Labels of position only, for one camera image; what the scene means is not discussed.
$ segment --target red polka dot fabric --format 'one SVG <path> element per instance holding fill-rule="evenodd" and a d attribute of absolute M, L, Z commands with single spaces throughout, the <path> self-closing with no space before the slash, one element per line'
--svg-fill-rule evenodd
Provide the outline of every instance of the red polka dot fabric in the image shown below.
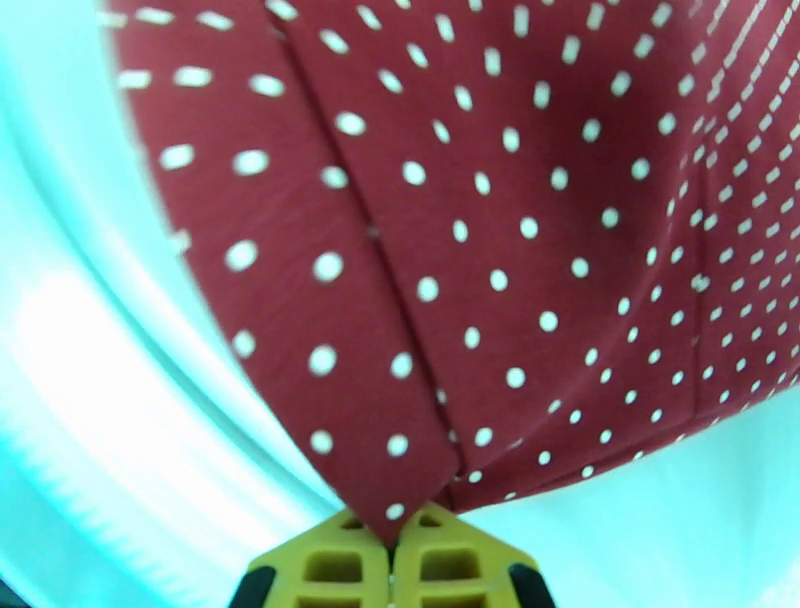
<path fill-rule="evenodd" d="M 800 0 L 112 0 L 185 255 L 387 543 L 800 369 Z"/>

